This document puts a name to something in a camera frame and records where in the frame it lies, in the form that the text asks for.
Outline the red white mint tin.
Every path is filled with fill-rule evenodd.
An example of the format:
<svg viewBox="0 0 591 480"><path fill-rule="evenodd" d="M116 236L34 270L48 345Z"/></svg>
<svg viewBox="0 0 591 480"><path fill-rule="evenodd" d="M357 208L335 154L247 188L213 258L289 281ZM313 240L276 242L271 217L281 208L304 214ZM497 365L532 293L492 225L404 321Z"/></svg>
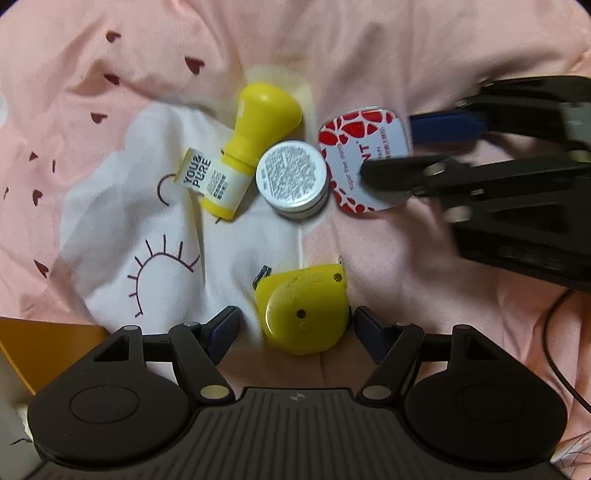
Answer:
<svg viewBox="0 0 591 480"><path fill-rule="evenodd" d="M370 214L399 206L410 197L402 191L374 191L363 184L360 174L369 160L410 155L403 123L394 112L367 107L335 117L318 131L318 146L328 165L329 189L342 211Z"/></svg>

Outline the yellow tape measure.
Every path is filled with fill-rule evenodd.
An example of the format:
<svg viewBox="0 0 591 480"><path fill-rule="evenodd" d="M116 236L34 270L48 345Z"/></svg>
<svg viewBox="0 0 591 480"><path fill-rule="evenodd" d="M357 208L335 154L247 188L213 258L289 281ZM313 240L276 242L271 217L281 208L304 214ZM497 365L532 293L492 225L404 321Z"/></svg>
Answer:
<svg viewBox="0 0 591 480"><path fill-rule="evenodd" d="M293 355L329 350L345 334L351 307L341 263L273 274L264 265L252 282L266 341Z"/></svg>

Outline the round silver tin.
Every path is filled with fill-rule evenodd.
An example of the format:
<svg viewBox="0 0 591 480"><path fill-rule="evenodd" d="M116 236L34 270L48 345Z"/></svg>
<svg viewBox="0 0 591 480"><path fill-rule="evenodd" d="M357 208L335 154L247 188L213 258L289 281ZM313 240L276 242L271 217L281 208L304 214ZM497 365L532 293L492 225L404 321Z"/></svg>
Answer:
<svg viewBox="0 0 591 480"><path fill-rule="evenodd" d="M290 140L274 145L256 167L256 187L284 218L300 221L324 208L329 174L322 154L308 143Z"/></svg>

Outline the yellow stamp bottle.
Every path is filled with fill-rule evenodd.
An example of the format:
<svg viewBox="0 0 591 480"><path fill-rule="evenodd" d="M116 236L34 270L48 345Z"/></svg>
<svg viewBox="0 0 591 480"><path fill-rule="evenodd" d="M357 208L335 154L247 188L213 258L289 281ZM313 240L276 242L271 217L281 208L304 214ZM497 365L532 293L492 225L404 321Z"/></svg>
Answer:
<svg viewBox="0 0 591 480"><path fill-rule="evenodd" d="M303 109L287 91L252 83L238 95L235 130L218 158L187 149L175 183L201 195L211 215L231 221L242 203L263 154L301 124Z"/></svg>

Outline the orange cardboard box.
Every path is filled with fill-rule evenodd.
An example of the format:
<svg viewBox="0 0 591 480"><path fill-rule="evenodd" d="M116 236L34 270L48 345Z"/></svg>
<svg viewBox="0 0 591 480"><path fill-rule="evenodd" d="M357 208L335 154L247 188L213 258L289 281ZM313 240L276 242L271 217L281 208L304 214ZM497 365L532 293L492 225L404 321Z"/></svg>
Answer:
<svg viewBox="0 0 591 480"><path fill-rule="evenodd" d="M41 463L26 421L32 397L107 336L97 325L1 319L3 479L22 479Z"/></svg>

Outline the pink cloud print bedspread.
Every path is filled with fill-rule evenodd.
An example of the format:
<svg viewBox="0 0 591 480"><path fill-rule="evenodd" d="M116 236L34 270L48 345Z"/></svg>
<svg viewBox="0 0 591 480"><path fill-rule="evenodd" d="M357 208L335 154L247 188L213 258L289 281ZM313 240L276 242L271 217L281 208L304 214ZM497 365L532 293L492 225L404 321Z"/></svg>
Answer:
<svg viewBox="0 0 591 480"><path fill-rule="evenodd" d="M172 175L188 148L218 155L250 82L294 95L315 142L363 107L407 120L487 81L589 72L576 1L18 1L1 19L1 312L161 333L233 304L233 388L356 389L373 363L355 335L280 352L250 286L263 264L339 262L353 306L435 333L471 324L588 394L589 296L557 306L558 286L460 258L433 201L363 217L329 203L297 223L250 190L225 223Z"/></svg>

